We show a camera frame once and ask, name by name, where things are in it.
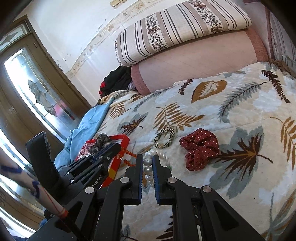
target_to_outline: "white wall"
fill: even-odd
[[[28,16],[48,53],[91,105],[100,98],[104,77],[119,66],[114,48],[118,33],[183,0],[127,0],[116,9],[110,1],[33,0],[17,17]],[[101,33],[104,40],[96,44]]]
[[[136,0],[121,3],[111,0],[34,0],[21,14],[28,15],[43,45],[66,73],[85,47],[116,15]]]

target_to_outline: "pearl necklace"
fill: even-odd
[[[171,166],[170,166],[170,161],[168,159],[168,157],[166,156],[166,154],[159,149],[151,149],[150,151],[146,152],[144,154],[144,160],[143,160],[143,164],[145,166],[144,168],[144,173],[145,173],[145,179],[147,180],[147,182],[149,184],[151,184],[151,186],[154,186],[154,182],[153,182],[153,173],[152,173],[152,157],[153,155],[158,155],[159,160],[160,160],[160,164],[162,164],[162,166],[167,167],[168,169],[172,170]]]

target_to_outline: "light switch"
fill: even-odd
[[[115,7],[118,4],[120,4],[120,1],[119,0],[113,0],[110,4],[111,4],[112,7]]]

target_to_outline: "stained glass window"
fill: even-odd
[[[4,66],[24,102],[47,129],[65,143],[80,120],[50,87],[29,51],[19,50]]]
[[[11,30],[8,34],[4,35],[0,41],[0,52],[28,32],[29,29],[25,22]]]

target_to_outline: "red polka dot scrunchie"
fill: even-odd
[[[180,145],[188,151],[185,156],[186,168],[190,171],[203,169],[210,158],[215,158],[220,154],[217,137],[204,129],[197,129],[181,138]]]

